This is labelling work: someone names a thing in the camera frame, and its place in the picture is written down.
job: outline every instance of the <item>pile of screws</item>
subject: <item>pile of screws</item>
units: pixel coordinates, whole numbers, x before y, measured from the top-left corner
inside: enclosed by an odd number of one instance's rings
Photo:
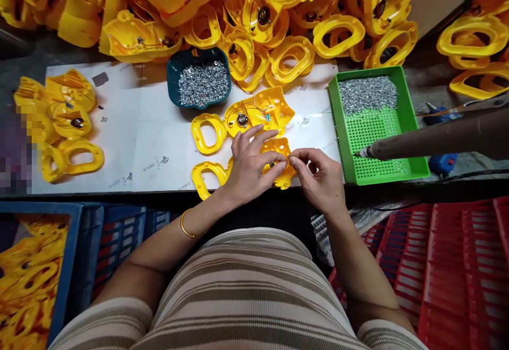
[[[387,76],[341,81],[339,90],[346,116],[364,109],[395,109],[398,105],[398,89]]]
[[[230,73],[220,61],[191,65],[180,74],[179,93],[183,106],[204,106],[221,100],[228,92]]]

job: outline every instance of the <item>finger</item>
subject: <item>finger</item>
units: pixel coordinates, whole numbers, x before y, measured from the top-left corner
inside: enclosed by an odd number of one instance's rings
[[[318,170],[323,170],[327,165],[327,162],[332,160],[326,156],[319,148],[298,148],[289,156],[299,158],[304,163],[310,161]]]
[[[261,131],[264,128],[262,124],[256,125],[254,127],[251,127],[246,132],[242,133],[240,136],[240,143],[239,143],[239,154],[243,153],[246,148],[249,146],[249,142],[251,141],[251,138],[255,136],[255,134],[259,131]]]
[[[262,183],[265,187],[269,188],[276,181],[277,177],[283,173],[287,166],[286,161],[279,162],[274,165],[265,175],[261,178]]]
[[[233,138],[233,142],[232,142],[232,154],[233,154],[234,158],[236,158],[237,155],[239,155],[240,135],[241,135],[241,132],[237,132],[235,134],[235,137]]]
[[[317,166],[313,162],[308,164],[308,168],[313,175],[315,175],[318,172]]]
[[[305,163],[296,156],[289,156],[288,160],[292,167],[297,172],[297,176],[299,177],[301,184],[302,185],[311,184],[311,182],[313,181],[313,175],[311,175]]]
[[[257,156],[257,168],[259,169],[272,162],[286,162],[286,157],[275,151],[267,151]]]
[[[268,139],[275,137],[279,133],[279,130],[268,130],[254,137],[253,141],[249,144],[249,151],[252,154],[260,152],[261,145]]]

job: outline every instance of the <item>white workbench surface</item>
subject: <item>white workbench surface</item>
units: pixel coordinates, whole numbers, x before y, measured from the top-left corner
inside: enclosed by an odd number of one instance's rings
[[[224,141],[213,155],[202,155],[195,146],[190,122],[202,112],[216,113],[222,118],[232,103],[250,96],[238,86],[226,103],[199,111],[180,109],[168,97],[166,67],[157,64],[124,64],[107,62],[48,67],[46,76],[66,73],[75,68],[92,85],[93,78],[106,73],[108,81],[94,87],[97,104],[91,113],[94,131],[90,141],[104,151],[104,166],[97,172],[67,176],[57,184],[42,179],[39,165],[32,168],[32,187],[36,194],[95,194],[120,192],[158,192],[195,190],[191,169],[198,163],[212,161],[225,168],[231,157],[231,138]],[[321,148],[339,161],[334,120],[327,86],[338,72],[333,60],[317,57],[313,71],[285,87],[288,105],[295,116],[286,126],[285,136],[291,150],[299,147]],[[212,127],[202,131],[208,144],[214,141]],[[89,154],[76,155],[76,162],[89,161]],[[33,164],[37,161],[32,153]],[[209,189],[218,187],[213,174],[204,174]],[[299,185],[297,178],[292,186]]]

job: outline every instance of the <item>hand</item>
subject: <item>hand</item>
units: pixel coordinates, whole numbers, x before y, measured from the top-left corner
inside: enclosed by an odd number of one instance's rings
[[[232,143],[233,168],[230,177],[222,189],[237,208],[257,198],[269,189],[276,178],[286,168],[286,157],[275,151],[260,154],[261,145],[278,134],[278,130],[269,130],[251,138],[263,129],[263,125],[251,127],[245,133],[235,135]],[[268,163],[279,162],[269,171],[262,173]]]
[[[319,148],[300,148],[291,153],[288,160],[297,171],[306,197],[326,217],[348,213],[340,163]]]

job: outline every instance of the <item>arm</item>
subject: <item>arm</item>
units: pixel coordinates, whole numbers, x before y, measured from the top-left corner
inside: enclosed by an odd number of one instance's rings
[[[270,130],[251,138],[263,128],[259,125],[238,133],[232,142],[233,168],[226,184],[191,209],[184,217],[187,236],[180,227],[180,216],[142,243],[117,269],[92,305],[122,296],[145,301],[155,311],[164,292],[165,275],[189,252],[221,217],[260,196],[286,168],[286,157],[274,151],[260,154],[264,141],[277,135]],[[263,167],[278,161],[265,175]]]
[[[348,298],[347,314],[354,330],[357,332],[369,320],[384,319],[415,334],[389,281],[348,214],[341,164],[316,148],[295,150],[289,161],[307,198],[327,221],[332,256]]]

